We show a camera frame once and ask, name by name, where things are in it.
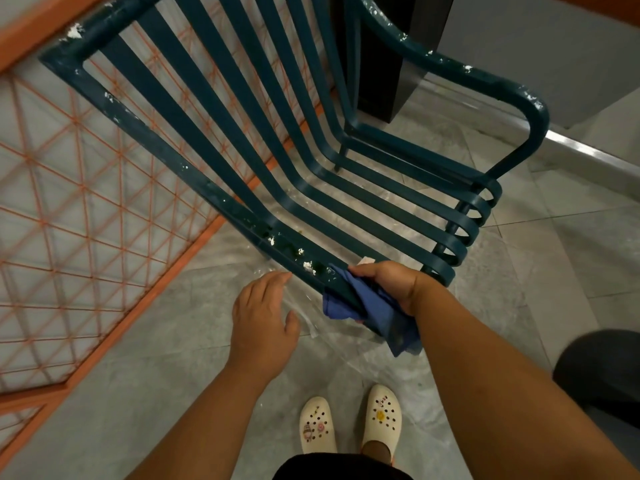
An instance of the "blue rag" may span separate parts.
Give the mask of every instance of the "blue rag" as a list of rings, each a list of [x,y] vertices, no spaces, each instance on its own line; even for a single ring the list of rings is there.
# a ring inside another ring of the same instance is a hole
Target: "blue rag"
[[[391,298],[386,291],[375,284],[373,288],[362,278],[357,278],[345,269],[332,264],[329,267],[350,284],[367,314],[362,316],[340,298],[324,292],[322,302],[326,316],[334,320],[353,318],[364,322],[366,326],[377,330],[384,337],[394,357],[398,357],[405,350],[413,354],[422,350],[418,325],[412,316],[402,311],[395,298]]]

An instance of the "white paint spot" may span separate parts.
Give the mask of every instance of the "white paint spot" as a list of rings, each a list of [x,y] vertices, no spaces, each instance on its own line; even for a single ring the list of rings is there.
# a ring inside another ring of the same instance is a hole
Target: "white paint spot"
[[[316,273],[316,270],[311,267],[311,261],[305,261],[302,263],[302,266],[305,268],[305,271],[308,271],[311,274]]]
[[[82,25],[80,25],[80,23],[74,23],[67,32],[67,37],[82,38],[81,32],[84,32],[84,28],[82,28]]]

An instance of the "green metal chair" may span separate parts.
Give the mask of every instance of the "green metal chair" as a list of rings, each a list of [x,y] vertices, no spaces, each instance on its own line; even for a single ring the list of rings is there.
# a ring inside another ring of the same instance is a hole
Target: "green metal chair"
[[[386,257],[300,206],[287,195],[247,140],[243,130],[220,101],[196,62],[192,60],[167,21],[158,12],[155,7],[158,1],[160,0],[115,0],[108,3],[77,27],[76,32],[80,32],[81,37],[60,40],[46,50],[40,60],[142,147],[165,163],[256,247],[299,276],[315,290],[340,296],[359,310],[361,308],[359,300],[347,284],[327,266],[334,264],[346,267],[347,263],[285,225],[268,211],[264,203],[249,189],[206,135],[192,122],[154,74],[124,42],[120,35],[121,31],[133,21],[139,23],[204,110],[242,155],[248,167],[287,211],[356,255],[368,256],[376,260],[384,260]],[[548,112],[544,103],[524,86],[448,59],[432,50],[425,50],[420,44],[412,41],[407,34],[398,30],[372,0],[344,0],[348,61],[348,76],[345,81],[332,33],[328,0],[311,0],[344,115],[343,126],[339,122],[330,96],[330,83],[321,65],[303,3],[301,0],[285,0],[324,108],[328,127],[333,137],[340,142],[340,151],[336,152],[326,140],[274,1],[255,1],[308,123],[313,142],[320,152],[335,165],[336,169],[344,168],[379,185],[416,206],[444,218],[447,225],[444,229],[437,228],[348,181],[337,172],[320,165],[299,127],[241,0],[219,0],[304,165],[320,180],[432,239],[437,243],[434,249],[421,248],[305,181],[293,165],[202,2],[175,0],[292,185],[309,200],[330,209],[338,216],[416,259],[422,263],[423,272],[434,276],[444,285],[450,284],[455,275],[453,268],[462,263],[467,254],[467,248],[478,235],[479,227],[484,225],[491,209],[500,199],[502,190],[496,179],[522,163],[542,143],[548,129]],[[483,173],[361,123],[355,110],[360,78],[360,24],[363,22],[390,48],[416,66],[519,109],[529,121],[530,133],[527,140],[492,169]],[[110,94],[89,72],[85,71],[83,63],[97,51],[101,51],[106,56],[176,133],[212,167],[244,205],[190,165],[171,145],[135,117],[117,97]],[[457,206],[455,209],[450,208],[354,161],[348,156],[349,150],[452,196],[458,201]],[[489,199],[480,197],[480,193],[484,190],[491,193],[492,197]],[[477,211],[480,217],[469,217],[468,213],[471,210]],[[459,228],[467,235],[456,235]]]

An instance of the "clear plastic sheet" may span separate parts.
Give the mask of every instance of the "clear plastic sheet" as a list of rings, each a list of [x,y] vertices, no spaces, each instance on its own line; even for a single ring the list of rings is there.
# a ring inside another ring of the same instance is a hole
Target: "clear plastic sheet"
[[[533,266],[533,256],[527,258]],[[274,269],[282,267],[265,258],[263,262],[246,266],[235,279],[244,285]],[[456,272],[450,291],[482,322],[509,339],[519,327],[525,302],[508,246],[497,228],[482,230]],[[297,311],[304,334],[324,341],[364,380],[382,383],[395,391],[406,420],[435,438],[446,437],[452,441],[424,351],[417,356],[403,353],[394,358],[383,339],[366,327],[353,320],[327,318],[322,311],[321,295],[296,277],[285,288],[283,318],[290,309]]]

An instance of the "tiled floor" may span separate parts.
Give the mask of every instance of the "tiled floor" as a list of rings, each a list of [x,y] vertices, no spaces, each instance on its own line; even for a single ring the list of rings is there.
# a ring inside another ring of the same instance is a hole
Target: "tiled floor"
[[[412,101],[387,129],[481,170],[511,150],[429,114]],[[286,183],[281,170],[274,173]],[[304,169],[301,173],[308,177]],[[405,183],[432,192],[415,181]],[[451,286],[460,300],[549,371],[578,335],[599,327],[640,330],[640,206],[544,165],[521,165],[501,183],[504,196]],[[323,188],[348,201],[341,192]],[[367,188],[405,210],[420,212],[382,189]],[[258,193],[269,200],[263,189]],[[294,197],[306,202],[300,195]],[[306,205],[350,229],[326,209]],[[310,239],[356,261],[347,250],[296,224],[273,202],[269,207]],[[355,207],[420,239],[393,219],[363,205]],[[415,264],[371,236],[358,236],[391,258]],[[222,368],[236,294],[269,266],[260,252],[225,225],[14,457],[0,479],[124,478]],[[289,286],[285,307],[295,307],[304,316],[303,336],[284,373],[256,405],[234,478],[270,478],[284,460],[300,452],[298,414],[313,395],[324,395],[332,406],[339,450],[357,451],[363,405],[376,381],[395,389],[403,404],[398,468],[416,479],[470,478],[424,354],[393,359],[386,345],[366,329],[329,322],[319,309],[318,295],[301,282]]]

